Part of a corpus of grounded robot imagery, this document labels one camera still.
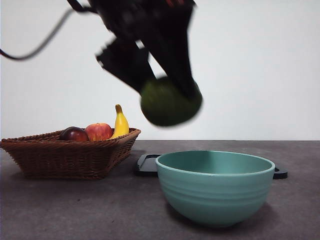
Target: avocado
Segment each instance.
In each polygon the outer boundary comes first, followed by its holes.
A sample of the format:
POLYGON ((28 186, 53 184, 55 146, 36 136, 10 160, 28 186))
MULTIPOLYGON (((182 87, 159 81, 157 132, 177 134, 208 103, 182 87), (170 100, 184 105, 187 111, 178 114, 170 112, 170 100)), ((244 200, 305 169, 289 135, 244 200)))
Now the avocado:
POLYGON ((190 120, 199 111, 203 98, 195 83, 192 99, 184 96, 167 76, 146 82, 140 91, 140 107, 152 124, 169 127, 190 120))

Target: white backdrop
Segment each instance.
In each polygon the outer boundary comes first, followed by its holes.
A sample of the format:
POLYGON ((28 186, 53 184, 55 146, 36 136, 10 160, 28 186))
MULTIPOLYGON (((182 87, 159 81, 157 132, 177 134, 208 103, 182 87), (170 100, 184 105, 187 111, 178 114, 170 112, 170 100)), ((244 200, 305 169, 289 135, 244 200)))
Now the white backdrop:
MULTIPOLYGON (((113 34, 97 15, 73 13, 37 57, 1 57, 1 138, 113 127, 121 104, 140 140, 320 140, 320 1, 196 3, 189 50, 204 103, 193 120, 151 125, 139 95, 96 62, 113 34)), ((66 0, 2 0, 1 48, 30 52, 67 8, 66 0)))

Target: tabletop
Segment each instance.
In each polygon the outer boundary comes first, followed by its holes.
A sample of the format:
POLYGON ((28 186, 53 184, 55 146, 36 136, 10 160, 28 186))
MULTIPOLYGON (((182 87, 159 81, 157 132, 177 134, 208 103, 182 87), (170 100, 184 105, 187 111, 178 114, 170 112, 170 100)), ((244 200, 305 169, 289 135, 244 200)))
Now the tabletop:
POLYGON ((1 150, 1 240, 320 240, 320 141, 137 140, 102 180, 27 179, 1 150), (227 228, 193 223, 166 201, 156 176, 137 176, 144 154, 215 150, 284 166, 266 202, 227 228))

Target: yellow banana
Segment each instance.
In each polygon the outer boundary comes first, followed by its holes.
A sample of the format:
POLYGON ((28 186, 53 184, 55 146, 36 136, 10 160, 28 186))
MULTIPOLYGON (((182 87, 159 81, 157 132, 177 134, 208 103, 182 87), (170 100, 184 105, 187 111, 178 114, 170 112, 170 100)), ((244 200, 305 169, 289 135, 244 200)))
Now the yellow banana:
POLYGON ((122 112, 120 104, 115 105, 116 118, 114 124, 114 133, 110 139, 115 139, 119 136, 126 135, 129 133, 129 124, 128 121, 122 112))

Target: wicker basket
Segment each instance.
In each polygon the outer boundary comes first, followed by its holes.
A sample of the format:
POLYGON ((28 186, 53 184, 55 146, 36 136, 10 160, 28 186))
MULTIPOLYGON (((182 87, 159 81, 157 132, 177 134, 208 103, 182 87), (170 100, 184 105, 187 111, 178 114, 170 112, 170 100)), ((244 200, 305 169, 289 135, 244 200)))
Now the wicker basket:
POLYGON ((2 139, 2 147, 27 178, 98 180, 129 156, 139 129, 104 141, 61 141, 55 131, 2 139))

